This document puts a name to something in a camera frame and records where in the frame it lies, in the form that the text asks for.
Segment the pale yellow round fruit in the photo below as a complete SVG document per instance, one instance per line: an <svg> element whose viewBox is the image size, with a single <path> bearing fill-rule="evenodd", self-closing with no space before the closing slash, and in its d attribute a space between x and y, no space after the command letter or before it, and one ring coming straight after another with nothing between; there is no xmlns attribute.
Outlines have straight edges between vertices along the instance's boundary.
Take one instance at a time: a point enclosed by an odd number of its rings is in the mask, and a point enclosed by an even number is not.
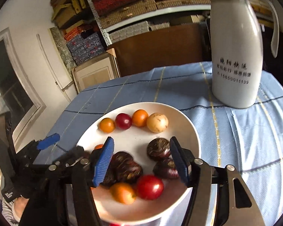
<svg viewBox="0 0 283 226"><path fill-rule="evenodd" d="M161 113L153 113L147 119L147 128L153 133L163 132L169 125L168 118Z"/></svg>

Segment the small orange kumquat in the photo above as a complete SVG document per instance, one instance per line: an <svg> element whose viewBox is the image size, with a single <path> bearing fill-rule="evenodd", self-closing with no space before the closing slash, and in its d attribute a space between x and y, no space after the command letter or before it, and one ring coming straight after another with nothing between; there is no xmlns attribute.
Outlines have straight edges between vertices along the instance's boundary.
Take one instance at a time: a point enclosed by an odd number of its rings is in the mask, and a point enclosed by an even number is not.
<svg viewBox="0 0 283 226"><path fill-rule="evenodd" d="M147 125L148 117L149 115L145 110L136 110L132 115L132 124L136 127L143 128Z"/></svg>

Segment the large orange fruit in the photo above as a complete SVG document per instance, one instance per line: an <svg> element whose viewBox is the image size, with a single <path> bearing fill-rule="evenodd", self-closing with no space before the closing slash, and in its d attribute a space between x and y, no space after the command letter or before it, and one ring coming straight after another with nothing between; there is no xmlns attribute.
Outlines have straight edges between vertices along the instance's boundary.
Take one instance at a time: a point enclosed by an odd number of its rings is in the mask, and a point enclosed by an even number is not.
<svg viewBox="0 0 283 226"><path fill-rule="evenodd" d="M136 193L128 183L116 183L109 189L113 199L121 204L131 205L136 200Z"/></svg>

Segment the white thermos jug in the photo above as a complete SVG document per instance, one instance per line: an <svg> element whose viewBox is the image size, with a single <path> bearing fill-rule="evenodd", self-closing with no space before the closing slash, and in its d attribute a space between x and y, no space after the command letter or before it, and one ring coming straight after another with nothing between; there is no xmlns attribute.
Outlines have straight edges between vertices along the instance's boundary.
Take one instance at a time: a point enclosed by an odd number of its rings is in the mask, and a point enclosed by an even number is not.
<svg viewBox="0 0 283 226"><path fill-rule="evenodd" d="M279 19L270 0L274 32L271 52L278 54ZM249 0L211 0L212 93L226 106L245 109L258 94L263 66L261 27Z"/></svg>

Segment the yellow orange tomato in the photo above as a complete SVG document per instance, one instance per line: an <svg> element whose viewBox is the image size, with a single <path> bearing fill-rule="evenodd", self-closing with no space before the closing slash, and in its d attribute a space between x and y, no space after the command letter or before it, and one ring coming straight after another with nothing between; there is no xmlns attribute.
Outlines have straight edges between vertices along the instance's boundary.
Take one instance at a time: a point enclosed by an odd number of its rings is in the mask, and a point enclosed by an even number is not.
<svg viewBox="0 0 283 226"><path fill-rule="evenodd" d="M98 128L104 133L111 133L115 130L115 123L110 118L104 118L100 121Z"/></svg>

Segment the metal storage shelf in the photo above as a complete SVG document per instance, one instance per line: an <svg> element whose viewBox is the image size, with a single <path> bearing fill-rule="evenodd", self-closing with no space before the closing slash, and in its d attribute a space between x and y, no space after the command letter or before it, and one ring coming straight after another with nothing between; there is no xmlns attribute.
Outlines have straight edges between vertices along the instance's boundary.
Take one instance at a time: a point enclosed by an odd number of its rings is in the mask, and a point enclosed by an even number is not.
<svg viewBox="0 0 283 226"><path fill-rule="evenodd" d="M110 32L131 24L168 13L209 11L211 0L50 0L52 21L64 33L88 17L96 21L107 46L112 44Z"/></svg>

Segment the framed picture leaning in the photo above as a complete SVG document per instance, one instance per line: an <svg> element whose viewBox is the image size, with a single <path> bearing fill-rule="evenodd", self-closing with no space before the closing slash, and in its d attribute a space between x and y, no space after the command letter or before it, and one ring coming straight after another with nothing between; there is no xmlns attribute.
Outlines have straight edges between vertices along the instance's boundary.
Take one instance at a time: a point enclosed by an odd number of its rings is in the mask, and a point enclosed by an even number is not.
<svg viewBox="0 0 283 226"><path fill-rule="evenodd" d="M90 86L119 78L121 75L114 48L76 66L72 69L72 75L78 93Z"/></svg>

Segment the red plum in plate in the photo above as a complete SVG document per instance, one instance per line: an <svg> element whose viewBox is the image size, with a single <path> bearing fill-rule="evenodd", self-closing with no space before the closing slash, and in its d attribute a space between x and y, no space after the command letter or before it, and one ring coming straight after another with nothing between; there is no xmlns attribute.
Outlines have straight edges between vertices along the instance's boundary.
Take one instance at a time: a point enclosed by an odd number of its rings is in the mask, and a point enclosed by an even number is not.
<svg viewBox="0 0 283 226"><path fill-rule="evenodd" d="M132 118L126 113L119 113L115 118L116 126L122 130L127 130L132 125Z"/></svg>

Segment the brown wooden board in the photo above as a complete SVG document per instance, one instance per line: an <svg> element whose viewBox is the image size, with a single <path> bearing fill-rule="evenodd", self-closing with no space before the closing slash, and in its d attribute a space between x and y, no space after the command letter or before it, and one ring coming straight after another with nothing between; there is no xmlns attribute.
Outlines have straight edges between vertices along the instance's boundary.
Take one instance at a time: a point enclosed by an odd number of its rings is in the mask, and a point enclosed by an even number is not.
<svg viewBox="0 0 283 226"><path fill-rule="evenodd" d="M121 76L153 68L211 61L208 28L203 24L183 24L139 34L113 43Z"/></svg>

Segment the dark chestnut in plate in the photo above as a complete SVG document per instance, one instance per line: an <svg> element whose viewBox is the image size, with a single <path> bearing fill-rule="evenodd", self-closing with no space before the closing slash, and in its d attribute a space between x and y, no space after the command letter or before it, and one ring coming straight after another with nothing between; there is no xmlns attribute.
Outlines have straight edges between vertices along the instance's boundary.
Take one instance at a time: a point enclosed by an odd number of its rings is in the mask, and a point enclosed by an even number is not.
<svg viewBox="0 0 283 226"><path fill-rule="evenodd" d="M116 180L133 184L143 175L142 167L134 160L125 160L116 168Z"/></svg>

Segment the dark purple passion fruit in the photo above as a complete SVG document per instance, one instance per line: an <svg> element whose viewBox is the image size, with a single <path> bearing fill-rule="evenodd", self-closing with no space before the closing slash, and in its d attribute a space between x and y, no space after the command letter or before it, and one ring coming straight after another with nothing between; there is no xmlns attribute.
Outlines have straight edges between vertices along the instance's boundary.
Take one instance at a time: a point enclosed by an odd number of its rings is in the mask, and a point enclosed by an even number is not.
<svg viewBox="0 0 283 226"><path fill-rule="evenodd" d="M151 160L160 161L171 155L170 142L165 138L155 138L147 145L147 155Z"/></svg>

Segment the red cherry tomato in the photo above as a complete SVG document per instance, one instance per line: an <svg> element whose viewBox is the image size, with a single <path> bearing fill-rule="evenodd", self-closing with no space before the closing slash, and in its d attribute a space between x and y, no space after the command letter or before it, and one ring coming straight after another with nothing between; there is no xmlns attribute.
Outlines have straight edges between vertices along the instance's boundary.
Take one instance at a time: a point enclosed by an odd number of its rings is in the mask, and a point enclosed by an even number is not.
<svg viewBox="0 0 283 226"><path fill-rule="evenodd" d="M152 175L141 176L136 183L137 194L141 199L156 200L164 191L162 179Z"/></svg>

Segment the white ceramic plate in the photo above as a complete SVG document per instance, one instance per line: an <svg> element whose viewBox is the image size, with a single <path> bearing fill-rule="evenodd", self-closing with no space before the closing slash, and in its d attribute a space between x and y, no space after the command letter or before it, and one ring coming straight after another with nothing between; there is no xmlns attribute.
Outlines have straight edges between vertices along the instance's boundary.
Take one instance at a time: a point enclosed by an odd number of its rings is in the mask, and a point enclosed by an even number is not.
<svg viewBox="0 0 283 226"><path fill-rule="evenodd" d="M145 174L151 174L155 162L147 156L148 143L156 137L170 139L175 136L181 147L189 149L196 158L201 157L201 145L198 132L191 120L178 109L162 103L141 102L119 107L105 114L104 117L115 119L119 113L132 115L136 110L143 109L148 114L164 114L169 120L166 130L153 133L147 127L135 126L122 131L117 128L110 134L102 132L98 125L102 120L96 120L78 140L77 145L86 151L93 151L96 145L103 144L107 137L114 139L114 151L128 152L141 165ZM138 225L152 222L161 217L169 217L173 210L191 192L180 179L164 180L162 195L153 201L137 198L131 205L115 201L108 189L99 186L93 189L92 195L100 218L106 222L126 225Z"/></svg>

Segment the window frame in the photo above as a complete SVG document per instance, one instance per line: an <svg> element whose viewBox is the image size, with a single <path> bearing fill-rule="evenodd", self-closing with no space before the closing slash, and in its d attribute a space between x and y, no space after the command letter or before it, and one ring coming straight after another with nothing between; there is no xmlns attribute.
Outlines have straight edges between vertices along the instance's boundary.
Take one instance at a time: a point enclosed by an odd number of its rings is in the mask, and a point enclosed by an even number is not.
<svg viewBox="0 0 283 226"><path fill-rule="evenodd" d="M11 114L17 149L45 108L19 61L9 29L4 29L0 32L0 115Z"/></svg>

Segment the dark chestnut left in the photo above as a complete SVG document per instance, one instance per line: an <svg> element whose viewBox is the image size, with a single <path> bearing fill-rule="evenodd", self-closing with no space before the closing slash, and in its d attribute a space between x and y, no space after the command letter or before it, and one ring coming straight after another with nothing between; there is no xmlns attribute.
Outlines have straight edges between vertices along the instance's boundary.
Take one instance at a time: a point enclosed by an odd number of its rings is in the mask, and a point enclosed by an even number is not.
<svg viewBox="0 0 283 226"><path fill-rule="evenodd" d="M110 164L113 167L118 167L122 162L127 161L127 160L132 161L133 157L127 152L120 151L120 152L115 153L112 156Z"/></svg>

